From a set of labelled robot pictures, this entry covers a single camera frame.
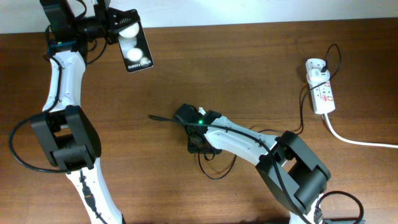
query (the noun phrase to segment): wooden table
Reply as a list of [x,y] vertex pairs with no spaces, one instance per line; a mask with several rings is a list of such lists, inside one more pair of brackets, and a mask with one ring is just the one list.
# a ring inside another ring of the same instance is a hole
[[[397,144],[397,28],[398,19],[371,19],[146,29],[155,67],[138,73],[127,73],[119,47],[109,46],[86,69],[81,106],[101,137],[103,175],[126,221],[286,220],[289,213],[252,164],[237,159],[225,179],[207,179],[197,157],[187,152],[184,130],[147,115],[170,117],[190,103],[255,130],[296,129],[305,61],[323,58],[332,43],[343,55],[341,72],[332,81],[337,109],[330,118],[336,132]],[[49,91],[51,68],[41,57],[44,35],[0,35],[0,46],[0,222],[89,223],[63,174],[25,169],[7,148],[13,126],[41,111]],[[330,70],[336,67],[332,54]],[[328,190],[357,196],[369,223],[396,222],[398,151],[338,140],[309,100],[303,112],[301,137],[332,173]],[[18,132],[15,147],[27,162],[50,167],[29,126]],[[223,152],[204,168],[215,175],[212,169],[224,169],[232,158]],[[327,218],[358,214],[356,204],[340,196],[323,207]]]

